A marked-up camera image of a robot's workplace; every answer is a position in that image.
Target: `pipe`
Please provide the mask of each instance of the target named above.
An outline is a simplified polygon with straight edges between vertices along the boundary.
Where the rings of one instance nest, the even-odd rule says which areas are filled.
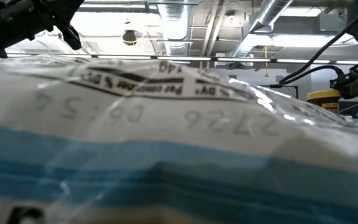
[[[221,12],[220,12],[221,14],[219,15],[218,22],[216,23],[216,27],[215,27],[214,33],[212,35],[211,43],[209,44],[208,51],[206,53],[207,56],[210,56],[211,53],[212,53],[212,49],[214,48],[216,38],[218,37],[219,31],[221,30],[223,18],[226,15],[226,9],[227,9],[227,5],[229,3],[230,3],[230,0],[224,0],[223,1],[223,5],[222,5],[222,8],[221,8]]]
[[[188,40],[190,27],[190,6],[166,5],[157,6],[162,20],[163,36],[167,40]],[[189,45],[186,43],[166,43],[167,55],[188,55]]]
[[[287,9],[293,0],[264,0],[260,6],[258,22],[263,26],[271,26]]]
[[[292,2],[293,0],[264,0],[260,7],[260,11],[257,12],[258,15],[256,18],[250,19],[250,17],[248,17],[244,22],[242,30],[244,39],[238,48],[233,51],[231,57],[246,57],[253,48],[253,46],[250,46],[249,43],[247,43],[248,34],[263,27],[272,27],[274,22]]]
[[[218,11],[218,4],[219,4],[219,0],[214,0],[214,4],[212,5],[212,9],[211,9],[211,17],[210,17],[208,27],[206,29],[205,37],[204,37],[203,47],[201,48],[201,56],[204,56],[206,46],[208,45],[208,40],[211,35],[212,28],[214,26],[214,20],[216,17],[216,13]]]
[[[44,38],[43,35],[35,35],[36,38]],[[58,37],[57,34],[48,34],[46,36],[46,38],[49,37]],[[103,36],[98,36],[98,35],[81,35],[81,40],[88,40],[88,41],[93,41],[93,40],[98,40],[98,39],[106,39],[106,40],[111,40],[112,38],[121,38],[121,35],[103,35]],[[143,37],[139,40],[161,40],[161,41],[169,41],[169,40],[165,40],[164,38],[161,37]],[[177,42],[186,42],[186,43],[190,43],[193,41],[204,41],[204,39],[202,38],[192,38],[190,40],[178,40]],[[225,41],[225,42],[240,42],[240,40],[235,39],[235,38],[219,38],[219,41]]]

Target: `metal frame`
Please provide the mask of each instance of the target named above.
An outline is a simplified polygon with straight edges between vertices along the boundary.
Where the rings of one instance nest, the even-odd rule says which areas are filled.
[[[252,63],[293,63],[303,64],[307,60],[284,58],[230,58],[230,57],[192,57],[192,56],[158,56],[158,55],[86,55],[86,54],[8,54],[8,57],[23,57],[30,55],[60,55],[80,58],[109,58],[116,60],[169,60],[177,62],[252,62]],[[315,60],[320,65],[357,65],[356,60]]]

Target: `ceiling light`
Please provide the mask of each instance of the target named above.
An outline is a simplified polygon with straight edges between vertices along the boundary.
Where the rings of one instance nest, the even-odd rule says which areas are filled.
[[[64,57],[76,57],[76,58],[91,58],[92,55],[59,55],[59,56],[64,56]]]
[[[121,60],[147,60],[151,59],[150,56],[125,56],[125,55],[98,55],[98,58],[105,58],[105,59],[121,59]]]
[[[302,59],[277,59],[278,63],[308,63],[309,60]],[[326,64],[329,63],[329,60],[315,60],[314,64]]]
[[[160,60],[194,60],[194,61],[210,61],[211,58],[210,57],[157,57],[157,59]]]
[[[281,16],[316,17],[321,10],[321,7],[289,7]]]
[[[145,8],[144,5],[127,5],[127,4],[82,4],[80,8]],[[156,6],[149,6],[150,9],[157,9]]]
[[[270,62],[264,58],[218,58],[220,62]]]
[[[358,61],[336,61],[337,65],[357,65]]]
[[[175,63],[190,64],[188,61],[175,61]]]
[[[279,63],[308,63],[309,60],[300,60],[300,59],[277,59]]]

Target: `clear plastic packaging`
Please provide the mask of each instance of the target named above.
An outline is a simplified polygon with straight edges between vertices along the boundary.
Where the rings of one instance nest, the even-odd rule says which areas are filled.
[[[358,123],[170,62],[0,60],[0,224],[358,223]]]

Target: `printed number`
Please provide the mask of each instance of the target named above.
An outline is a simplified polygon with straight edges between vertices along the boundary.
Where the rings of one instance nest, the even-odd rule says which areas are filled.
[[[142,105],[135,105],[129,109],[127,120],[130,123],[138,123],[142,118],[144,107]],[[120,120],[125,115],[125,109],[121,106],[117,106],[110,111],[110,118],[114,119],[114,122]]]
[[[270,130],[270,128],[277,123],[277,120],[272,116],[268,116],[267,114],[262,114],[262,117],[268,118],[267,124],[262,126],[262,133],[269,136],[277,136],[277,132]]]
[[[39,91],[35,94],[35,100],[37,100],[37,111],[43,112],[51,104],[52,97]]]
[[[195,110],[191,110],[185,113],[185,120],[189,123],[187,128],[192,128],[196,125],[201,119],[201,113]]]
[[[234,134],[246,134],[250,135],[250,127],[248,123],[248,115],[246,113],[243,113],[241,115],[240,121],[236,124],[236,127],[234,127]]]
[[[130,123],[138,123],[140,118],[142,117],[142,114],[143,114],[143,106],[142,105],[136,105],[134,106],[133,109],[131,109],[131,112],[129,113],[129,116],[128,116],[128,121]]]
[[[82,99],[79,97],[73,97],[73,98],[68,98],[66,99],[63,104],[65,107],[65,113],[61,114],[60,116],[62,118],[66,118],[66,119],[75,119],[77,116],[77,109],[74,108],[73,104],[75,102],[81,102]]]
[[[160,72],[165,72],[167,74],[171,74],[173,71],[177,71],[177,73],[181,73],[181,66],[175,65],[173,63],[167,62],[167,61],[161,61],[160,62]]]
[[[224,121],[224,112],[223,111],[210,111],[209,112],[212,115],[217,115],[218,117],[214,120],[212,120],[209,123],[209,129],[213,132],[221,132],[223,131],[223,121]]]

